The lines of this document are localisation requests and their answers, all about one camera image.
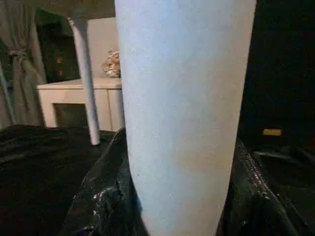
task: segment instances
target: shiny black fabric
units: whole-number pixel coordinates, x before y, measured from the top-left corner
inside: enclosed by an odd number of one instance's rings
[[[137,235],[135,199],[126,133],[121,130],[84,178],[61,235]]]
[[[314,236],[314,157],[305,148],[238,140],[222,235]]]
[[[82,179],[114,133],[12,126],[0,131],[0,235],[56,235]]]

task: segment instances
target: dark background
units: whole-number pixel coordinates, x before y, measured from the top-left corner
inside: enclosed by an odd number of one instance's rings
[[[315,1],[257,1],[240,121],[315,124]]]

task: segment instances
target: cabinet door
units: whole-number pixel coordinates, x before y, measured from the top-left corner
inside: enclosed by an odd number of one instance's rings
[[[125,126],[122,90],[109,89],[108,98],[113,131],[117,131]]]

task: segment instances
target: curtain tie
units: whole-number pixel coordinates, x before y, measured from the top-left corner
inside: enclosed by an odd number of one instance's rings
[[[28,59],[28,53],[25,48],[22,49],[10,49],[8,54],[12,57],[17,57],[19,60]]]

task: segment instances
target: yellow label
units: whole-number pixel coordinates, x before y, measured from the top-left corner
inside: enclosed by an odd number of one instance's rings
[[[280,130],[280,129],[264,129],[262,134],[263,135],[271,135],[271,136],[281,136],[282,130]]]

